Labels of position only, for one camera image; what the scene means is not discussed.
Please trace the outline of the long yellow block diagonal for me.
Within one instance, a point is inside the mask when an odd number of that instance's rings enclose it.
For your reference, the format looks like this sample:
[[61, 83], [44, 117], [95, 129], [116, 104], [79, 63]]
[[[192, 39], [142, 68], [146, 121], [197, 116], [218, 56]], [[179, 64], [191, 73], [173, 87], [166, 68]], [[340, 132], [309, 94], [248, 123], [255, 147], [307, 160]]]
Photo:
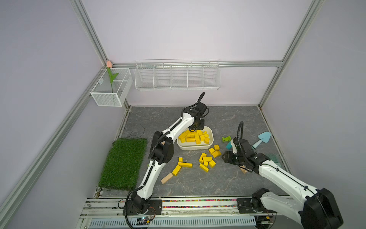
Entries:
[[179, 135], [179, 139], [186, 138], [186, 136], [190, 133], [190, 130], [184, 131], [182, 134]]

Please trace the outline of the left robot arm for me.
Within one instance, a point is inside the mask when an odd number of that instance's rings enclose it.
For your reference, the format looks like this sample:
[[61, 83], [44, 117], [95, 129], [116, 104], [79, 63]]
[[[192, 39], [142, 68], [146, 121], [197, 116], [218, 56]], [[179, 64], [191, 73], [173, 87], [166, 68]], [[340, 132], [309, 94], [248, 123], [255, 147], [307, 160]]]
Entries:
[[203, 130], [208, 113], [209, 108], [197, 101], [183, 108], [180, 117], [167, 129], [154, 133], [148, 169], [140, 186], [127, 194], [125, 209], [131, 206], [138, 214], [148, 211], [155, 183], [164, 166], [173, 158], [174, 143], [185, 131]]

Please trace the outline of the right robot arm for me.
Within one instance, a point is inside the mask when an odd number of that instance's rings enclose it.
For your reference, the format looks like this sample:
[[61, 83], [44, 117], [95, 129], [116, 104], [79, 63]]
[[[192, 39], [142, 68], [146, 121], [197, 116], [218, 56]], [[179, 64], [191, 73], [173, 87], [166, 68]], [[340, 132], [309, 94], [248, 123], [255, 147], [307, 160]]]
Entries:
[[256, 213], [271, 210], [299, 223], [304, 229], [338, 229], [344, 224], [332, 192], [317, 189], [289, 174], [268, 156], [257, 153], [246, 139], [236, 137], [230, 144], [231, 148], [222, 155], [225, 163], [270, 180], [291, 197], [287, 199], [261, 188], [252, 194], [250, 201], [239, 202], [241, 209], [252, 209]]

